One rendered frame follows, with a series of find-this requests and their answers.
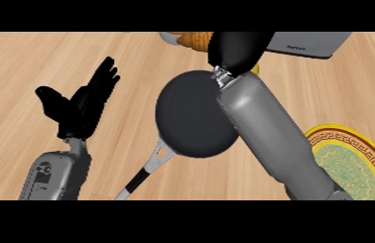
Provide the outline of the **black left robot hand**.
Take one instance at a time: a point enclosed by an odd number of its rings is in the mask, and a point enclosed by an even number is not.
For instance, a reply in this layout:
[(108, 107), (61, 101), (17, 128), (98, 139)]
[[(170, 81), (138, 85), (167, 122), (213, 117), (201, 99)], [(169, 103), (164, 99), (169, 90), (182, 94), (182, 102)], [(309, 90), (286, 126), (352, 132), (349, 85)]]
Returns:
[(58, 137), (61, 139), (79, 138), (86, 140), (94, 135), (104, 106), (119, 80), (114, 59), (107, 57), (94, 73), (89, 84), (79, 88), (71, 99), (49, 86), (40, 86), (36, 89), (45, 114), (60, 123)]

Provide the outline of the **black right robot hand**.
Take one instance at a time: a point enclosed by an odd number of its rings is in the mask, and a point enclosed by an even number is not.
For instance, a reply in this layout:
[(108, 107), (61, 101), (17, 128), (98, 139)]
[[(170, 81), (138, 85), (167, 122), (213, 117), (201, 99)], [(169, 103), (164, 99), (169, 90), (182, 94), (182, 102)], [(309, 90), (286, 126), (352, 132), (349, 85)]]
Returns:
[(256, 66), (275, 32), (216, 32), (209, 44), (209, 64), (238, 77)]

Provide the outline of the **dark grey frying pan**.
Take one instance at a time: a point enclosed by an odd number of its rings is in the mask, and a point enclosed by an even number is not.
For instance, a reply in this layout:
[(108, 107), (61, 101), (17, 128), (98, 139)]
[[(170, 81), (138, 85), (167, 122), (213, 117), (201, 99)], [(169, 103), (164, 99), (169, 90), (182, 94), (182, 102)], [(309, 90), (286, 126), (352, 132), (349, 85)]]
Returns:
[(156, 104), (159, 141), (151, 157), (116, 199), (126, 200), (148, 176), (176, 156), (221, 155), (240, 134), (216, 100), (221, 91), (209, 70), (191, 70), (166, 84)]

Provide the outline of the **yellow patterned plate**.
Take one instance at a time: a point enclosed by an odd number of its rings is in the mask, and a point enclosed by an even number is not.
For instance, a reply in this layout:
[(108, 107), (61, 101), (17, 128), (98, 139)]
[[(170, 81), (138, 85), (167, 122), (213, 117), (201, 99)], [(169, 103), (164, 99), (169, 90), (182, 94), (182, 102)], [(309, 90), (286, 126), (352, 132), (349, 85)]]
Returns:
[(349, 127), (324, 124), (305, 133), (318, 165), (355, 200), (375, 200), (375, 142)]

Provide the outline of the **cupcake with orange wrapper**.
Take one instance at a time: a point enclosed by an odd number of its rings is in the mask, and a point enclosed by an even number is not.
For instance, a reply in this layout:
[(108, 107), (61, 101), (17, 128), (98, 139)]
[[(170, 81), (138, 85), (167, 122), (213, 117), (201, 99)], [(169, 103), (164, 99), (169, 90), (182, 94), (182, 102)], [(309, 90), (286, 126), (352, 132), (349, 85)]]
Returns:
[(167, 44), (207, 53), (213, 32), (160, 32), (160, 37)]

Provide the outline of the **grey flat appliance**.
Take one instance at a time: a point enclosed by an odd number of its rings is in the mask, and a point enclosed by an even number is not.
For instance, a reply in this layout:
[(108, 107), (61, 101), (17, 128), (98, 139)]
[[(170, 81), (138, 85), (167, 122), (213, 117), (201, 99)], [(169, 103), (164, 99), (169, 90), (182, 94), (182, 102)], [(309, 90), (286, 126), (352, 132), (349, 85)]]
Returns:
[(277, 32), (268, 51), (327, 60), (350, 35), (350, 32)]

